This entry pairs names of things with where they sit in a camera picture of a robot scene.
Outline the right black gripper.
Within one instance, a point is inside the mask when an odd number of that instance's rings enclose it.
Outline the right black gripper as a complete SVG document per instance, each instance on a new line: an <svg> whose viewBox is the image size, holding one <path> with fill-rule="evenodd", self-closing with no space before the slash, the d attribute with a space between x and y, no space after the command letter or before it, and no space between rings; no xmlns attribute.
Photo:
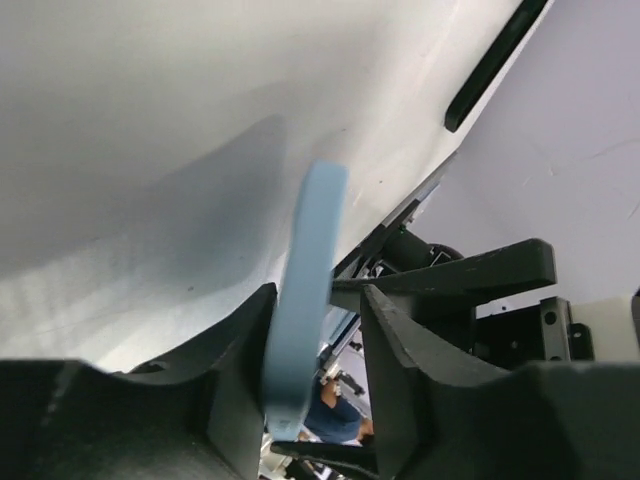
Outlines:
<svg viewBox="0 0 640 480"><path fill-rule="evenodd" d="M418 325L410 347L438 373L501 373L531 362L592 361L589 327L575 323L570 303L550 297L479 318L476 308L557 283L554 249L528 239L472 257L374 279L335 280L329 303L360 309L373 286Z"/></svg>

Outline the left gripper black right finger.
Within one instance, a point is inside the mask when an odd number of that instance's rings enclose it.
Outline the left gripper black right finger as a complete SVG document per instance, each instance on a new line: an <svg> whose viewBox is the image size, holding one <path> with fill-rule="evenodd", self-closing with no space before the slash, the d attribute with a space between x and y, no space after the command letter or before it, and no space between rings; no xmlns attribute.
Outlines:
<svg viewBox="0 0 640 480"><path fill-rule="evenodd" d="M542 362L505 371L361 296L380 474L390 479L635 479L639 368Z"/></svg>

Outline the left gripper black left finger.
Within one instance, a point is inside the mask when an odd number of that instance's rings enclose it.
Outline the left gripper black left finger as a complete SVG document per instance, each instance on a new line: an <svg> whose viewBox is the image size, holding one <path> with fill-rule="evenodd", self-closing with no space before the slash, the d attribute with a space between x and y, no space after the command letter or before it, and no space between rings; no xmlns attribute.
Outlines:
<svg viewBox="0 0 640 480"><path fill-rule="evenodd" d="M254 479L273 284L129 373L75 359L1 364L5 479Z"/></svg>

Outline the blue-cased smartphone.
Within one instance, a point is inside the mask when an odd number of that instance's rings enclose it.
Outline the blue-cased smartphone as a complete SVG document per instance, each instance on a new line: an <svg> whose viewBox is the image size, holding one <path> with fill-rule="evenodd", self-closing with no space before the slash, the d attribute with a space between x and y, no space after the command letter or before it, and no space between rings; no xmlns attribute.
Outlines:
<svg viewBox="0 0 640 480"><path fill-rule="evenodd" d="M297 198L262 370L266 427L276 441L295 440L308 413L347 184L345 167L317 161Z"/></svg>

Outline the black phone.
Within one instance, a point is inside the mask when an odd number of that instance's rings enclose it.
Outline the black phone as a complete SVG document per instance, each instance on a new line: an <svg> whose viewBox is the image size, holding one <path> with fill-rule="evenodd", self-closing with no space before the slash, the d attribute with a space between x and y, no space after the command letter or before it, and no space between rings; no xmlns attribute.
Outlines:
<svg viewBox="0 0 640 480"><path fill-rule="evenodd" d="M450 102L444 127L455 133L541 16L547 0L523 0Z"/></svg>

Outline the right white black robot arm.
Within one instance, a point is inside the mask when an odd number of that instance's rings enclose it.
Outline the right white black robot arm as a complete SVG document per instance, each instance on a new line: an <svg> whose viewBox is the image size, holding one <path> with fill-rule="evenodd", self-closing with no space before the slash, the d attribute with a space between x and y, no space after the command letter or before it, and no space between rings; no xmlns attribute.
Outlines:
<svg viewBox="0 0 640 480"><path fill-rule="evenodd" d="M533 361L595 358L590 329L574 322L565 299L550 297L484 317L477 313L480 306L556 284L554 250L544 240L465 257L398 230L365 265L364 274L334 280L331 305L357 312L364 286L374 286L417 324L506 370Z"/></svg>

